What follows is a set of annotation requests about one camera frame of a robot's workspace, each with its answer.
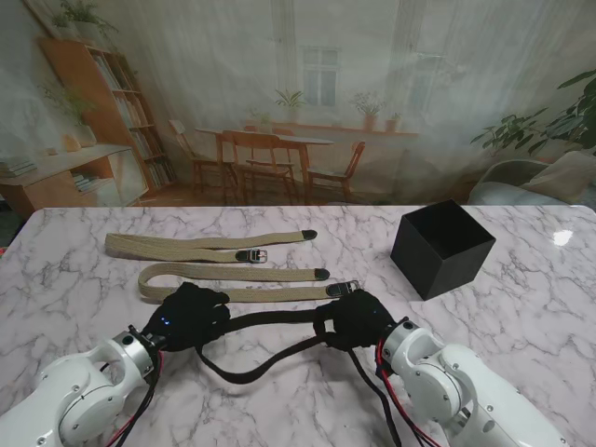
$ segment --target black cube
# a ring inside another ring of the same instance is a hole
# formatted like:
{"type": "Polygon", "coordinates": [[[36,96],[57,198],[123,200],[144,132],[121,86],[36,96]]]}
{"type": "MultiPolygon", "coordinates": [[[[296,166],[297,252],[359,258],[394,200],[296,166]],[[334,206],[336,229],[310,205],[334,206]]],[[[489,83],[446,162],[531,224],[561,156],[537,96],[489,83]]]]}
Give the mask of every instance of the black cube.
{"type": "Polygon", "coordinates": [[[452,200],[404,214],[391,259],[423,300],[474,280],[494,237],[452,200]]]}

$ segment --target dining table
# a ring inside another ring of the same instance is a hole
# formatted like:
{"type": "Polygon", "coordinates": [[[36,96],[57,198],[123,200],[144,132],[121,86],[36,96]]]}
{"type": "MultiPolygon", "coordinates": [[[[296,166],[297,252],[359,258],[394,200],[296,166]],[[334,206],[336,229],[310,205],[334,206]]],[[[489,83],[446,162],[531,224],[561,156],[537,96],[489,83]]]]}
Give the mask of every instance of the dining table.
{"type": "MultiPolygon", "coordinates": [[[[224,142],[227,142],[227,139],[224,136],[224,132],[226,129],[211,129],[211,128],[195,128],[195,130],[199,133],[205,133],[209,135],[213,135],[215,137],[215,145],[217,148],[217,162],[220,167],[220,175],[222,179],[225,179],[225,167],[224,167],[224,142]]],[[[246,133],[254,133],[247,130],[235,130],[235,131],[245,131],[246,133]]],[[[303,191],[305,196],[305,205],[310,204],[310,196],[308,194],[308,168],[310,168],[310,159],[308,158],[308,146],[329,146],[333,144],[331,140],[322,140],[319,138],[308,138],[308,137],[299,137],[294,135],[281,135],[276,134],[277,137],[283,143],[283,147],[287,149],[292,149],[298,151],[298,155],[300,157],[300,170],[302,171],[302,182],[303,182],[303,191]]],[[[225,188],[222,188],[222,200],[225,204],[225,188]]]]}
{"type": "MultiPolygon", "coordinates": [[[[138,285],[141,271],[155,262],[111,256],[104,245],[107,233],[182,240],[312,229],[318,233],[314,239],[268,246],[266,263],[250,268],[326,268],[330,277],[324,282],[196,283],[214,290],[275,289],[356,280],[395,320],[409,317],[443,342],[474,350],[559,429],[561,447],[593,446],[596,214],[571,206],[464,208],[496,242],[472,282],[427,301],[390,258],[402,216],[416,206],[39,210],[0,259],[0,417],[33,392],[35,377],[53,360],[85,352],[129,324],[142,329],[156,310],[138,285]]],[[[160,276],[152,284],[176,286],[183,280],[160,276]]],[[[324,303],[231,303],[228,308],[235,318],[324,303]]],[[[314,334],[306,323],[256,326],[230,332],[203,352],[220,368],[242,373],[314,334]]],[[[355,353],[381,385],[373,348],[355,353]]],[[[391,381],[405,412],[447,447],[440,427],[412,406],[400,378],[392,375],[391,381]]],[[[131,395],[122,414],[86,447],[105,446],[145,392],[146,387],[131,395]]],[[[394,418],[401,445],[419,447],[397,412],[394,418]]],[[[4,438],[0,444],[7,445],[4,438]]],[[[225,382],[193,349],[166,352],[155,397],[125,447],[390,445],[381,402],[350,357],[317,345],[244,386],[225,382]]]]}

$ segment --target metal buckle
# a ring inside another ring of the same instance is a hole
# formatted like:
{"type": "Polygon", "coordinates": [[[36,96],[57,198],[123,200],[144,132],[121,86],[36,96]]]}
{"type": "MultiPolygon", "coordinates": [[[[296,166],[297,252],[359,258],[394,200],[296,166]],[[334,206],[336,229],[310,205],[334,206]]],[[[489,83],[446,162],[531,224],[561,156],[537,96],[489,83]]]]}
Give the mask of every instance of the metal buckle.
{"type": "Polygon", "coordinates": [[[348,295],[353,291],[360,290],[360,283],[356,280],[348,281],[348,282],[338,282],[337,284],[332,284],[327,286],[326,292],[327,295],[331,298],[338,298],[340,296],[348,295]]]}
{"type": "Polygon", "coordinates": [[[267,251],[261,249],[249,250],[249,262],[251,264],[263,264],[267,262],[267,251]]]}

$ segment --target beige canvas belt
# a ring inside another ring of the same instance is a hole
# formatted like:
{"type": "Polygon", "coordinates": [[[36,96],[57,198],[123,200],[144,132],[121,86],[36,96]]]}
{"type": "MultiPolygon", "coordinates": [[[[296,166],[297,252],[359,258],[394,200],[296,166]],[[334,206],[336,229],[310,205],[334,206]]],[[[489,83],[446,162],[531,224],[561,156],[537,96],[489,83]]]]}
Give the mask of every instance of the beige canvas belt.
{"type": "MultiPolygon", "coordinates": [[[[198,264],[161,263],[149,265],[139,274],[139,290],[153,302],[160,303],[177,287],[156,287],[149,279],[160,275],[175,275],[191,279],[223,279],[229,281],[304,282],[329,278],[324,268],[279,269],[246,267],[212,267],[198,264]]],[[[220,290],[232,303],[273,303],[282,301],[310,301],[338,298],[359,289],[357,281],[341,282],[325,287],[290,287],[283,289],[220,290]]]]}
{"type": "Polygon", "coordinates": [[[311,240],[315,237],[317,237],[317,232],[314,230],[294,231],[292,233],[270,233],[243,238],[205,237],[201,239],[169,239],[166,237],[108,233],[105,236],[105,248],[114,256],[125,254],[155,261],[261,264],[267,261],[267,252],[264,250],[221,250],[288,244],[291,242],[311,240]]]}
{"type": "MultiPolygon", "coordinates": [[[[120,235],[109,233],[105,237],[105,248],[113,255],[135,256],[157,261],[196,261],[207,263],[252,263],[261,264],[267,260],[267,252],[248,249],[255,246],[285,244],[314,239],[317,232],[303,230],[292,233],[271,233],[257,237],[225,238],[206,237],[201,239],[170,239],[120,235]]],[[[167,262],[150,265],[139,274],[139,290],[143,296],[154,302],[161,302],[174,293],[174,287],[149,285],[149,279],[161,275],[175,275],[191,279],[258,281],[258,282],[305,282],[328,279],[329,271],[315,269],[277,269],[214,267],[200,264],[167,262]]],[[[325,287],[297,287],[283,289],[231,289],[222,290],[234,303],[270,303],[282,301],[325,300],[336,298],[359,289],[357,281],[331,284],[325,287]]]]}

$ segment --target bookshelf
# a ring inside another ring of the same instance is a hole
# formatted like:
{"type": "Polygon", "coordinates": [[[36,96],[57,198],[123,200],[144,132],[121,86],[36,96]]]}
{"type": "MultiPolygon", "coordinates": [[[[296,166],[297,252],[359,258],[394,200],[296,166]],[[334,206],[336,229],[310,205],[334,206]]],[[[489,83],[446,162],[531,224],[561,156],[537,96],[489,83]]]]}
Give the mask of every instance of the bookshelf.
{"type": "Polygon", "coordinates": [[[62,83],[96,104],[84,118],[98,142],[133,148],[147,194],[175,183],[151,108],[124,56],[74,41],[43,38],[39,45],[62,83]]]}

